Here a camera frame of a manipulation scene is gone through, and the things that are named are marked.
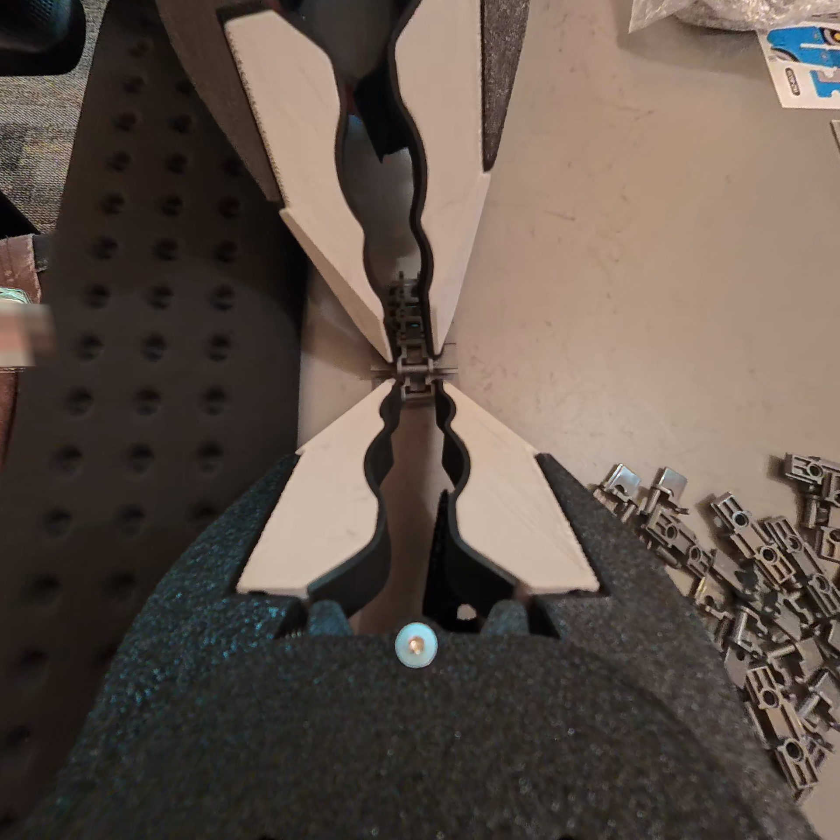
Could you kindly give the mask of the pile of grey track pieces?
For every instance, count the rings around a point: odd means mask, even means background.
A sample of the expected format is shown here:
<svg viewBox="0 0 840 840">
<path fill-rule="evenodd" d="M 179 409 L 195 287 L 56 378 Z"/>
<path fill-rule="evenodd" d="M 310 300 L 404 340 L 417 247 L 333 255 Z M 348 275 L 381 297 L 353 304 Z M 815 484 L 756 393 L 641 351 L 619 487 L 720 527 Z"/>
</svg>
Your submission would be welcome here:
<svg viewBox="0 0 840 840">
<path fill-rule="evenodd" d="M 839 465 L 787 454 L 799 521 L 758 518 L 732 493 L 711 499 L 730 552 L 706 548 L 681 505 L 687 480 L 662 468 L 650 487 L 615 465 L 592 494 L 674 572 L 736 688 L 762 749 L 797 804 L 834 751 L 839 722 Z"/>
</svg>

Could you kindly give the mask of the grey desk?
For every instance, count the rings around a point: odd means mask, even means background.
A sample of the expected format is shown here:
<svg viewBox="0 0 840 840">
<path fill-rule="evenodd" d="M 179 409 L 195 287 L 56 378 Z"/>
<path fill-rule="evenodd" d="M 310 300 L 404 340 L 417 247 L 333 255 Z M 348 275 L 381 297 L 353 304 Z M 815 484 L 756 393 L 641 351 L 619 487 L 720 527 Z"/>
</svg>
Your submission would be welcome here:
<svg viewBox="0 0 840 840">
<path fill-rule="evenodd" d="M 785 110 L 755 35 L 530 2 L 451 337 L 457 386 L 580 483 L 618 463 L 795 519 L 838 461 L 838 111 Z"/>
</svg>

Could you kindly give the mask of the blue sticker sheet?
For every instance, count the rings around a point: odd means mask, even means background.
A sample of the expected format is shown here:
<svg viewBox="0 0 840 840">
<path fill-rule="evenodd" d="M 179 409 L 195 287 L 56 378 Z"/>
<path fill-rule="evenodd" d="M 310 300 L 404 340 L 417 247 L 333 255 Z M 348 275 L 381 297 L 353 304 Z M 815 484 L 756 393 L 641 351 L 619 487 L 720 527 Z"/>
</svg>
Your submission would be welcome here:
<svg viewBox="0 0 840 840">
<path fill-rule="evenodd" d="M 838 18 L 814 18 L 757 37 L 784 109 L 839 110 Z"/>
</svg>

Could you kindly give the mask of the bubble wrap bag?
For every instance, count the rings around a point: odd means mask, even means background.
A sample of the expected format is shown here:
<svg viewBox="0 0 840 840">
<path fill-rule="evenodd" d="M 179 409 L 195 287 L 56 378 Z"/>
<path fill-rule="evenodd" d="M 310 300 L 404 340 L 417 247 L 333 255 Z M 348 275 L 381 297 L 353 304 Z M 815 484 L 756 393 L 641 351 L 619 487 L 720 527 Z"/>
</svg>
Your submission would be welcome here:
<svg viewBox="0 0 840 840">
<path fill-rule="evenodd" d="M 765 32 L 810 19 L 836 20 L 838 1 L 633 1 L 628 32 L 673 17 L 688 25 Z"/>
</svg>

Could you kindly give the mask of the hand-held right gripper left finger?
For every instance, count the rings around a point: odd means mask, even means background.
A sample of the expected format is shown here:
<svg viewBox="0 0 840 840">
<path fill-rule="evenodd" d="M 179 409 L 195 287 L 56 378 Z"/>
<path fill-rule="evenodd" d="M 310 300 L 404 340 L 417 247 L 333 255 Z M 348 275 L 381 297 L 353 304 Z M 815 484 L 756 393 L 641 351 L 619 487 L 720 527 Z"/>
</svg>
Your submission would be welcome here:
<svg viewBox="0 0 840 840">
<path fill-rule="evenodd" d="M 401 387 L 385 381 L 307 441 L 236 584 L 301 601 L 371 601 L 391 569 L 382 482 Z"/>
</svg>

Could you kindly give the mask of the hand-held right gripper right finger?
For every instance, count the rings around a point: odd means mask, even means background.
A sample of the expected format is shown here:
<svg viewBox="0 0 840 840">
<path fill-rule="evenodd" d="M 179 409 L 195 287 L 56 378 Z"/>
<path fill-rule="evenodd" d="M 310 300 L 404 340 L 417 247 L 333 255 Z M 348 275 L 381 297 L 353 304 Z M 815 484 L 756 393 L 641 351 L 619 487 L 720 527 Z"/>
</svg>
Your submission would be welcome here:
<svg viewBox="0 0 840 840">
<path fill-rule="evenodd" d="M 448 382 L 436 386 L 448 496 L 444 569 L 462 599 L 598 592 L 538 450 Z"/>
</svg>

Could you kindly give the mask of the dark office chair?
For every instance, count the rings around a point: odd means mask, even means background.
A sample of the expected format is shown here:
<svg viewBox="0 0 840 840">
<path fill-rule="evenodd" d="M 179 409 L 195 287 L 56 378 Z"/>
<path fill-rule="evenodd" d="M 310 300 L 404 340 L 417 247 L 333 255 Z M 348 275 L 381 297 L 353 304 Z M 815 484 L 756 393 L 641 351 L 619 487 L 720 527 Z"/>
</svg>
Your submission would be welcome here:
<svg viewBox="0 0 840 840">
<path fill-rule="evenodd" d="M 2 238 L 56 221 L 81 107 L 81 2 L 1 2 Z"/>
</svg>

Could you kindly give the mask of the black perforated foam pad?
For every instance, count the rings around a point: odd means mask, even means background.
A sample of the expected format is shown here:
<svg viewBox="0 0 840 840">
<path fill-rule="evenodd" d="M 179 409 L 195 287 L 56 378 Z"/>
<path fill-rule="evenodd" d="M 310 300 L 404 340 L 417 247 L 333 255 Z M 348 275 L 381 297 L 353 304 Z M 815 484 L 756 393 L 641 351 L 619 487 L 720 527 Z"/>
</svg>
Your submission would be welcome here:
<svg viewBox="0 0 840 840">
<path fill-rule="evenodd" d="M 108 2 L 2 469 L 2 838 L 161 577 L 298 436 L 308 262 L 175 52 Z"/>
</svg>

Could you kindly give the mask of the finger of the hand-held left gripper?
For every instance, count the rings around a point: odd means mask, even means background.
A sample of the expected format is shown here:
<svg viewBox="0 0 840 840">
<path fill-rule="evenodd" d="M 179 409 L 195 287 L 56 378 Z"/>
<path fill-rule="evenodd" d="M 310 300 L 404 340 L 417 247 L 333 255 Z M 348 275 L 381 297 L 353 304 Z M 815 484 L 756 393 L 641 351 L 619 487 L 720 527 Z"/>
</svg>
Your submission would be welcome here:
<svg viewBox="0 0 840 840">
<path fill-rule="evenodd" d="M 479 1 L 410 2 L 389 47 L 415 165 L 410 221 L 421 249 L 421 303 L 434 357 L 455 317 L 490 185 L 483 24 Z"/>
<path fill-rule="evenodd" d="M 225 23 L 225 36 L 280 190 L 280 216 L 377 353 L 393 362 L 364 231 L 340 180 L 343 93 L 328 54 L 272 9 Z"/>
</svg>

